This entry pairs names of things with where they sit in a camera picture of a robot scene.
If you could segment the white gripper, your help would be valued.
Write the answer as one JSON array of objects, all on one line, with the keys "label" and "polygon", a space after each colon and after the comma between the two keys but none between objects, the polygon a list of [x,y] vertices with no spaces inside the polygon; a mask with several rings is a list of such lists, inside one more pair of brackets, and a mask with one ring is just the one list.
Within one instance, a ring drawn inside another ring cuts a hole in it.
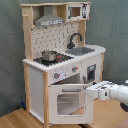
[{"label": "white gripper", "polygon": [[86,94],[89,96],[98,96],[100,100],[107,100],[110,98],[110,91],[113,87],[112,82],[102,81],[97,84],[96,89],[86,88]]}]

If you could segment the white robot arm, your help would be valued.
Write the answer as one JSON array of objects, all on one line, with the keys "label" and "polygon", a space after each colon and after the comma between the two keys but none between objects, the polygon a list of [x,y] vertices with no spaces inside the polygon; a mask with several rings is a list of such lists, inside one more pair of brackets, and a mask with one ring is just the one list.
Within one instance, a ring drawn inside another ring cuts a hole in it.
[{"label": "white robot arm", "polygon": [[102,81],[86,88],[86,94],[100,100],[117,100],[120,107],[128,112],[128,86]]}]

